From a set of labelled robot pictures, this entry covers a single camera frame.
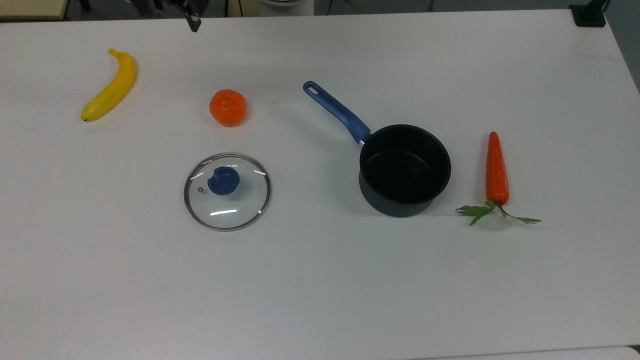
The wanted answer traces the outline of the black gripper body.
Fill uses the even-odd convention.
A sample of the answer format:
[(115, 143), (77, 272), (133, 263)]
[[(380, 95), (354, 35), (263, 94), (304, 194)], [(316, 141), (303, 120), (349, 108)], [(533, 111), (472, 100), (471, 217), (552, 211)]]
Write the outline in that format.
[(184, 16), (202, 18), (210, 5), (210, 0), (168, 0), (167, 4)]

